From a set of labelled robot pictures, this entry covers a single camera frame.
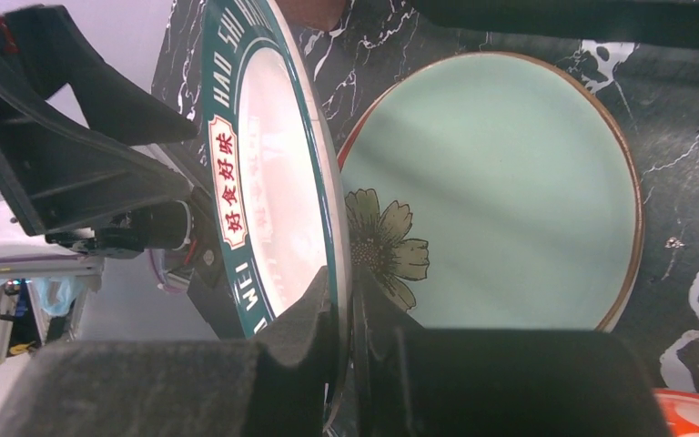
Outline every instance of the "metal bolt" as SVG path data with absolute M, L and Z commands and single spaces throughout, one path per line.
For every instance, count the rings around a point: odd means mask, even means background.
M 205 261 L 205 264 L 208 264 L 210 266 L 213 264 L 213 261 L 216 260 L 216 255 L 213 253 L 212 250 L 208 249 L 205 251 L 205 254 L 202 255 L 202 260 Z

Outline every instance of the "machine part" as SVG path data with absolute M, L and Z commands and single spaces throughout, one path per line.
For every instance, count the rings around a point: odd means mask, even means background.
M 320 435 L 330 311 L 323 268 L 252 340 L 49 345 L 7 397 L 0 437 Z
M 432 23 L 484 32 L 699 50 L 699 3 L 670 0 L 411 0 Z
M 669 435 L 648 379 L 593 331 L 425 330 L 355 277 L 360 436 Z
M 188 205 L 194 217 L 192 239 L 197 245 L 194 248 L 194 256 L 187 260 L 187 264 L 193 265 L 195 273 L 205 282 L 205 285 L 214 289 L 219 280 L 227 282 L 216 225 L 216 209 L 210 195 L 198 187 L 191 191 Z
M 167 283 L 167 277 L 166 275 L 163 275 L 163 271 L 157 266 L 157 260 L 155 257 L 157 254 L 153 249 L 150 249 L 148 251 L 148 266 L 151 268 L 151 272 L 154 274 L 154 278 L 157 280 L 157 288 L 160 290 L 166 291 L 170 294 L 183 294 L 186 292 L 188 288 L 188 283 L 186 284 L 186 287 L 184 289 L 181 289 L 179 287 L 174 287 L 170 284 Z
M 47 234 L 46 241 L 88 256 L 132 259 L 146 249 L 184 247 L 193 221 L 186 202 L 169 201 L 117 215 L 91 233 Z
M 355 288 L 353 307 L 365 339 L 355 342 L 357 388 L 366 398 L 360 436 L 670 435 L 642 371 L 615 337 L 424 330 L 367 275 L 356 276 L 369 287 Z M 0 437 L 318 436 L 337 347 L 327 278 L 323 268 L 301 300 L 248 341 L 43 348 L 0 411 Z
M 226 281 L 226 274 L 209 287 L 197 275 L 191 280 L 186 292 L 191 303 L 213 332 L 222 340 L 245 339 L 237 313 L 233 290 Z
M 103 259 L 72 256 L 0 259 L 0 279 L 99 275 Z
M 205 255 L 202 255 L 202 260 L 205 261 L 205 264 L 211 266 L 213 265 L 213 261 L 216 260 L 216 255 L 213 254 L 213 251 L 210 249 L 205 250 Z
M 65 84 L 90 129 L 46 103 Z M 27 235 L 186 198 L 181 175 L 127 146 L 197 134 L 107 65 L 64 7 L 0 17 L 0 191 Z
M 188 284 L 191 283 L 191 275 L 168 272 L 165 277 L 165 283 L 174 289 L 182 290 L 181 292 L 186 292 L 188 289 Z
M 28 297 L 31 300 L 35 324 L 38 330 L 39 340 L 41 344 L 47 344 L 58 339 L 57 328 L 63 328 L 59 332 L 59 336 L 68 340 L 74 340 L 78 331 L 79 321 L 81 321 L 82 312 L 87 294 L 90 289 L 82 291 L 71 304 L 71 309 L 65 317 L 52 317 L 41 308 L 41 298 L 36 290 L 34 282 L 28 282 Z

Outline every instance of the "ceramic plate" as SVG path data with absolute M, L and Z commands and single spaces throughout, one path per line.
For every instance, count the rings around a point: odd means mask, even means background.
M 252 336 L 266 328 L 328 265 L 339 324 L 331 404 L 348 362 L 350 258 L 329 131 L 274 2 L 208 0 L 205 8 L 206 153 L 243 330 Z
M 699 394 L 656 390 L 655 398 L 675 436 L 699 436 Z
M 352 262 L 439 328 L 609 330 L 642 252 L 622 133 L 574 79 L 511 54 L 404 80 L 339 153 Z

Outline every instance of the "flower print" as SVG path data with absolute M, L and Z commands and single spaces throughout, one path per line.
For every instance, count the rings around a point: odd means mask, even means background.
M 350 192 L 345 202 L 352 264 L 367 267 L 399 307 L 416 307 L 414 294 L 401 279 L 426 279 L 430 260 L 426 240 L 406 239 L 413 219 L 409 205 L 395 200 L 380 213 L 374 189 Z

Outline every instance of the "chinese characters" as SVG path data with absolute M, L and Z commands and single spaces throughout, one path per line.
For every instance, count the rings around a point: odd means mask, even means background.
M 245 246 L 248 234 L 239 187 L 237 136 L 227 120 L 209 122 L 210 149 L 215 163 L 215 186 L 221 232 L 232 249 Z

